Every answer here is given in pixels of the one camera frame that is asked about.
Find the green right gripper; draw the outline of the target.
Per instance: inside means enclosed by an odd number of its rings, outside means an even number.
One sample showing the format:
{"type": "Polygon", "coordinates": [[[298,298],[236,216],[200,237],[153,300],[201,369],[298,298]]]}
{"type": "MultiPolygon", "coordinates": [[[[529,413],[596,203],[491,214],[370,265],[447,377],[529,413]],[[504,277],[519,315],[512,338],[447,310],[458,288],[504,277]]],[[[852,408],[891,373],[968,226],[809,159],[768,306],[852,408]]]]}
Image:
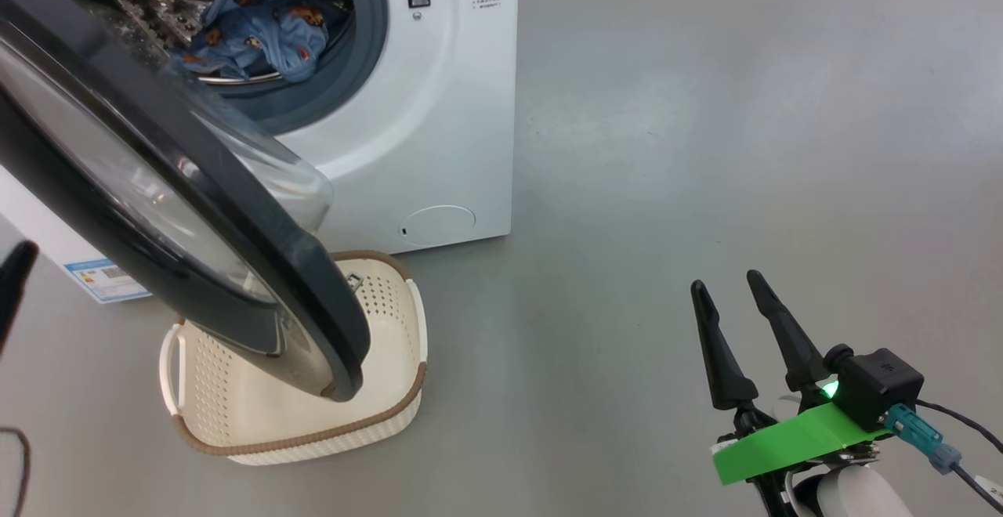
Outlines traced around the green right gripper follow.
{"type": "Polygon", "coordinates": [[[712,462],[720,484],[780,477],[810,462],[820,462],[848,450],[873,443],[887,431],[864,431],[832,403],[838,383],[824,366],[823,356],[766,278],[754,269],[746,274],[760,314],[780,347],[785,381],[796,393],[798,413],[777,418],[756,409],[759,396],[746,378],[720,328],[720,315],[703,281],[690,285],[701,352],[712,406],[734,412],[735,429],[712,448],[712,462]]]}

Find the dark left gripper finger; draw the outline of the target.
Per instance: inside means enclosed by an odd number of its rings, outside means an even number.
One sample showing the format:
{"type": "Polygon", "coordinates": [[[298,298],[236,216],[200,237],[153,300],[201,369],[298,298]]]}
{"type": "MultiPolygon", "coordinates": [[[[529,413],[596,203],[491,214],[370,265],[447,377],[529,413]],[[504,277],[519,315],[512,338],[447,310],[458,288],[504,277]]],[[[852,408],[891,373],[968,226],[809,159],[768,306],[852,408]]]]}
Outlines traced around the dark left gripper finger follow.
{"type": "Polygon", "coordinates": [[[22,240],[12,248],[1,265],[1,354],[38,256],[39,246],[33,241],[22,240]]]}

